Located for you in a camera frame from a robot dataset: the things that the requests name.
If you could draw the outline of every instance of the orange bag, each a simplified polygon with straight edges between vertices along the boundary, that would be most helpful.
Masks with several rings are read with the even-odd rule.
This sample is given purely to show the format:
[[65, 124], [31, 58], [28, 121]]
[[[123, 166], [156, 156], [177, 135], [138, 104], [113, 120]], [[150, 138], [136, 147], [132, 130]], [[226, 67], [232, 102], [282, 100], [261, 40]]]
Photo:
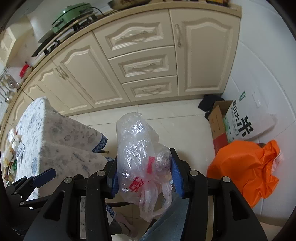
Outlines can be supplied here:
[[230, 177], [253, 208], [260, 198], [267, 198], [279, 180], [271, 174], [280, 149], [275, 140], [263, 148], [253, 142], [234, 141], [221, 148], [207, 169], [207, 177]]

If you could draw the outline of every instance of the table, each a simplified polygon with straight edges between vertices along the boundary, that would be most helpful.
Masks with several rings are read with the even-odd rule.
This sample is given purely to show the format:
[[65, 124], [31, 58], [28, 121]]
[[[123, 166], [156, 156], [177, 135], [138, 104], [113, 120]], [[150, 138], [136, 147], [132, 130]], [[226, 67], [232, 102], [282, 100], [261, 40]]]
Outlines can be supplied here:
[[[15, 180], [38, 175], [48, 168], [57, 175], [36, 188], [28, 200], [50, 195], [66, 177], [81, 174], [85, 178], [103, 170], [108, 157], [98, 152], [107, 138], [97, 130], [59, 114], [46, 97], [33, 101], [16, 126], [25, 145], [17, 163]], [[85, 198], [81, 198], [81, 236], [85, 236]]]

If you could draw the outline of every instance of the screw head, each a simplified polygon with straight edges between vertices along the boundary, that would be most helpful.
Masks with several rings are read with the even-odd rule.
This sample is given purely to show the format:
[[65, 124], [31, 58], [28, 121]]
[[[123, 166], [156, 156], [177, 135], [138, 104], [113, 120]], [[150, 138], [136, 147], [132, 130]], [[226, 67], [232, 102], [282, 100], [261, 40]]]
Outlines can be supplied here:
[[103, 170], [100, 170], [96, 174], [97, 174], [97, 176], [102, 177], [105, 175], [105, 172]]
[[223, 177], [222, 180], [223, 180], [224, 182], [226, 182], [226, 183], [230, 182], [230, 178], [229, 178], [229, 177], [226, 177], [226, 176]]
[[64, 183], [70, 183], [70, 182], [72, 182], [72, 178], [71, 177], [66, 177], [64, 179]]
[[192, 175], [192, 176], [197, 176], [198, 175], [198, 171], [197, 170], [191, 170], [189, 172], [189, 174]]

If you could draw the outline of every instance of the blue jeans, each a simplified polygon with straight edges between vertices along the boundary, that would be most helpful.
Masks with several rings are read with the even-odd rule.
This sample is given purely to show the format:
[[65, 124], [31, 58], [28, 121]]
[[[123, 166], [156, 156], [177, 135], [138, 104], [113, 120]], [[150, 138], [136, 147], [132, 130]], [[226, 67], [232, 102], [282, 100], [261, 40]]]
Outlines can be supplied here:
[[143, 235], [140, 241], [180, 241], [187, 214], [189, 199], [182, 199], [176, 192], [165, 213]]

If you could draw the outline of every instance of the cabinet panel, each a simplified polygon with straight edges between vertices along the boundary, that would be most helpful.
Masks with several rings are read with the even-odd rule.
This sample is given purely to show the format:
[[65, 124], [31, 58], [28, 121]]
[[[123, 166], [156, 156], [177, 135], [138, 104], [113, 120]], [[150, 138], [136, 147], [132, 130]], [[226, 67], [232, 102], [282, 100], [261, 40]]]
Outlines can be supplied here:
[[177, 74], [174, 46], [133, 52], [109, 62], [121, 83]]
[[44, 84], [43, 82], [49, 82], [56, 80], [56, 74], [54, 71], [55, 66], [52, 62], [48, 61], [30, 80], [25, 86], [24, 92], [33, 100], [46, 96], [51, 106], [61, 114], [67, 114], [67, 107], [61, 102]]
[[48, 61], [25, 87], [32, 98], [46, 96], [61, 114], [92, 108], [52, 61]]
[[167, 9], [116, 20], [94, 30], [94, 34], [107, 58], [174, 44]]
[[237, 47], [240, 18], [203, 9], [170, 9], [179, 95], [223, 93]]
[[63, 49], [53, 61], [93, 107], [129, 101], [93, 33]]
[[138, 80], [122, 86], [131, 101], [178, 96], [176, 75]]
[[13, 105], [7, 122], [15, 128], [21, 116], [23, 115], [29, 104], [31, 104], [32, 102], [33, 100], [25, 92], [22, 91], [17, 97], [15, 104]]
[[6, 148], [9, 146], [9, 141], [8, 141], [8, 136], [7, 134], [9, 133], [9, 131], [14, 128], [12, 125], [6, 123], [5, 127], [4, 127], [4, 131], [3, 131], [3, 135], [1, 138], [1, 143], [0, 143], [0, 151], [1, 153], [4, 153], [4, 151], [6, 150]]

